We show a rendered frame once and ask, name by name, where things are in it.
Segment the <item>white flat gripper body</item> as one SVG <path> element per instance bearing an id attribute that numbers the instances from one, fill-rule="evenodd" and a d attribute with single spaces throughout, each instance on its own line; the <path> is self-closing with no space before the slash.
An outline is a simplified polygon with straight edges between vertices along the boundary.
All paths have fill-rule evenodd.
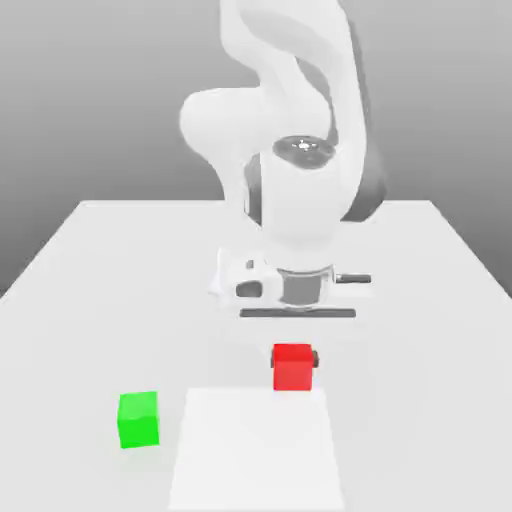
<path id="1" fill-rule="evenodd" d="M 241 308 L 238 322 L 242 324 L 265 319 L 355 319 L 357 312 L 353 308 Z"/>

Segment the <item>small red cube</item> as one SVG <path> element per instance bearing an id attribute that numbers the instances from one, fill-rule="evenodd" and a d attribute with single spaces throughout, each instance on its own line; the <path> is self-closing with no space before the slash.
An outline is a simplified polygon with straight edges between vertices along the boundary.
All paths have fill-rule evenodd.
<path id="1" fill-rule="evenodd" d="M 312 346 L 275 344 L 273 389 L 275 391 L 310 391 L 313 378 Z"/>

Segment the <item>small green cube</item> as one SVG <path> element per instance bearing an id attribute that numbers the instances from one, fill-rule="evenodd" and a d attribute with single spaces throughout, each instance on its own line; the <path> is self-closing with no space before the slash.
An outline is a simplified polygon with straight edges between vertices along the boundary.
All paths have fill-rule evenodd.
<path id="1" fill-rule="evenodd" d="M 160 416 L 156 391 L 121 394 L 117 429 L 122 449 L 160 444 Z"/>

